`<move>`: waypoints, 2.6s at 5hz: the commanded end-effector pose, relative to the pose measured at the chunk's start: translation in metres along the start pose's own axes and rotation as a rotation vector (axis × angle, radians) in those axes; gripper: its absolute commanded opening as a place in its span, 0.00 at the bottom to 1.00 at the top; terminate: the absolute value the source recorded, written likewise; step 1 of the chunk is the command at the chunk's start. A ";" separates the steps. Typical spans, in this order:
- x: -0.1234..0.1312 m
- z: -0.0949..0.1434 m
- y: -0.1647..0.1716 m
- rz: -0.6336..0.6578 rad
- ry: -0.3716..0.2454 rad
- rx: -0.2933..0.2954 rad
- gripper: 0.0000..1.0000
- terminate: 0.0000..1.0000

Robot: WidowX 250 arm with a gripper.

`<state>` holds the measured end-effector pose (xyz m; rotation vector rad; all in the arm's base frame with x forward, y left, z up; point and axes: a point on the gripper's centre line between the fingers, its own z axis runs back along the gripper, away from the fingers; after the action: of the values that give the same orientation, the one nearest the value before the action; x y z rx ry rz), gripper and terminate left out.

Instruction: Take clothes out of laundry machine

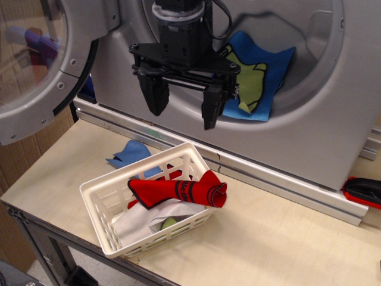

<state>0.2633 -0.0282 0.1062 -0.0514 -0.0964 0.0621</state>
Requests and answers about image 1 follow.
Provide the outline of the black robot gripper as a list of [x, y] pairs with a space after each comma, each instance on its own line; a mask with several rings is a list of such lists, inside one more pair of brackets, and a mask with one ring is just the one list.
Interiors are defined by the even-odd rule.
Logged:
[[223, 101], [239, 94], [239, 65], [212, 47], [212, 19], [201, 16], [191, 21], [158, 20], [157, 43], [133, 43], [129, 47], [135, 62], [133, 73], [150, 112], [159, 116], [169, 102], [171, 84], [201, 90], [204, 129], [213, 129]]

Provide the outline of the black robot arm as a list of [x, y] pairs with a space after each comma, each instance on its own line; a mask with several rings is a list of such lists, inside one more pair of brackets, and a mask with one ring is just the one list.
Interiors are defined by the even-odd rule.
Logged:
[[226, 38], [232, 25], [213, 33], [213, 5], [231, 18], [221, 1], [155, 1], [152, 13], [158, 23], [157, 43], [133, 43], [133, 73], [150, 112], [159, 116], [169, 102], [171, 84], [203, 92], [204, 128], [215, 127], [229, 99], [239, 94], [241, 67], [214, 50], [213, 40]]

